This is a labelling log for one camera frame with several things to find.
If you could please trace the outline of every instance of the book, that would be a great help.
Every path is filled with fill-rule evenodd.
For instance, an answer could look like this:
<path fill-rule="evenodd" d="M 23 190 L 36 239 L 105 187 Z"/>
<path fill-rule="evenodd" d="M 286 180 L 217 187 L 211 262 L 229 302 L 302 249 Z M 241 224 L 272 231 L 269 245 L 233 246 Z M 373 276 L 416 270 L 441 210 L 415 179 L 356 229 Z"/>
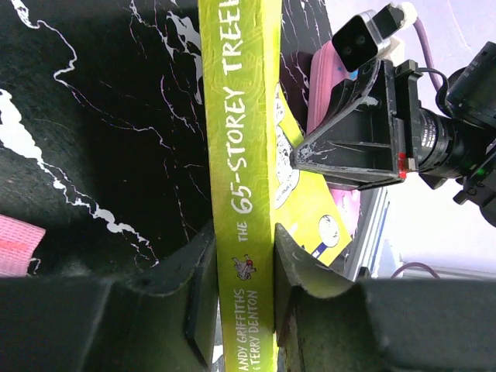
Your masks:
<path fill-rule="evenodd" d="M 276 367 L 274 227 L 329 265 L 350 242 L 323 176 L 293 170 L 302 134 L 279 86 L 281 0 L 200 0 L 226 371 Z"/>

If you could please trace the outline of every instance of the pink strap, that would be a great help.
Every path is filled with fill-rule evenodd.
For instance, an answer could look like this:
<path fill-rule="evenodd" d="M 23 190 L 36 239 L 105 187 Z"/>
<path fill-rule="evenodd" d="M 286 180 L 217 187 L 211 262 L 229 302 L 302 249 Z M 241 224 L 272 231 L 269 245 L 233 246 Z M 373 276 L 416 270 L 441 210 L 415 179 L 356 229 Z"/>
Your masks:
<path fill-rule="evenodd" d="M 0 215 L 0 276 L 24 276 L 45 230 Z"/>

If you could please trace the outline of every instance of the cartoon illustration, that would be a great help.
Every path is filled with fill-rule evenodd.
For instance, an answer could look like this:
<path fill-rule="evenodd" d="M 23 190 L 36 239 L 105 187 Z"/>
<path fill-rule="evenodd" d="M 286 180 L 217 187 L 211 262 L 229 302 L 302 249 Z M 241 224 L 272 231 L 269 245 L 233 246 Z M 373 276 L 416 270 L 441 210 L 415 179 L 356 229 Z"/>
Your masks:
<path fill-rule="evenodd" d="M 234 268 L 238 272 L 238 278 L 242 281 L 248 281 L 251 279 L 251 274 L 257 271 L 257 269 L 253 267 L 253 261 L 247 254 L 245 254 L 245 259 L 246 261 L 240 261 L 235 257 L 232 258 L 234 261 Z"/>
<path fill-rule="evenodd" d="M 293 150 L 284 130 L 279 126 L 284 118 L 284 104 L 281 98 L 279 84 L 276 85 L 276 94 L 274 99 L 274 123 L 276 131 L 276 176 L 279 181 L 279 187 L 276 190 L 275 208 L 280 208 L 289 198 L 291 192 L 296 189 L 300 180 L 300 171 L 291 167 L 289 156 Z"/>
<path fill-rule="evenodd" d="M 324 215 L 319 221 L 319 234 L 322 243 L 312 252 L 312 256 L 319 258 L 327 248 L 333 248 L 339 242 L 339 225 L 331 215 Z"/>

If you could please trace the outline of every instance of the white wall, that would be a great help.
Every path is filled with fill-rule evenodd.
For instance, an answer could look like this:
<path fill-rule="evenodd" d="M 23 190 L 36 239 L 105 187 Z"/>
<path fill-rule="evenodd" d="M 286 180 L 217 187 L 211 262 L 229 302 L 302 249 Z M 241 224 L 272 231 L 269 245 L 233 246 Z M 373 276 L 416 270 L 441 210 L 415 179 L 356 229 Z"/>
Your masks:
<path fill-rule="evenodd" d="M 496 42 L 496 7 L 492 0 L 411 2 L 426 28 L 435 66 L 445 74 L 466 66 L 486 41 Z M 358 12 L 378 11 L 387 3 L 327 0 L 332 31 Z M 406 57 L 425 66 L 413 27 L 398 36 L 406 41 Z M 429 77 L 420 79 L 418 86 L 422 105 L 439 112 Z M 460 186 L 450 181 L 439 190 L 431 191 L 414 174 L 410 174 L 404 184 L 390 187 L 393 217 L 390 240 L 407 261 L 496 273 L 496 228 L 489 225 L 471 203 L 463 206 L 454 203 L 452 198 L 459 190 Z"/>

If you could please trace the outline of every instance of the purple cable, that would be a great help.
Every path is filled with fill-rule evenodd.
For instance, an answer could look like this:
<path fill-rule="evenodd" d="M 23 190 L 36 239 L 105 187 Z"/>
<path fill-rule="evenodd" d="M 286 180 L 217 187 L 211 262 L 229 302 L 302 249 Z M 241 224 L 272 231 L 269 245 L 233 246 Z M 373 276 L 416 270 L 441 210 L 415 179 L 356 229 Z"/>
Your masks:
<path fill-rule="evenodd" d="M 430 266 L 427 266 L 425 263 L 423 264 L 422 262 L 406 263 L 405 265 L 403 265 L 402 267 L 397 269 L 394 272 L 394 274 L 391 275 L 391 279 L 393 277 L 397 277 L 403 270 L 408 269 L 409 267 L 420 267 L 420 268 L 424 269 L 425 271 L 428 271 L 435 279 L 441 279 L 441 277 L 439 277 L 439 275 Z"/>
<path fill-rule="evenodd" d="M 422 52 L 424 53 L 425 64 L 428 68 L 434 68 L 429 40 L 427 39 L 427 34 L 425 33 L 425 28 L 420 18 L 417 18 L 417 20 L 413 23 L 413 26 L 415 27 L 415 31 L 417 32 L 417 35 L 419 37 L 418 39 L 420 40 Z M 439 81 L 436 74 L 429 73 L 429 75 L 431 77 L 432 83 L 434 84 L 434 88 L 436 89 L 436 91 L 438 91 L 441 88 L 441 82 Z"/>

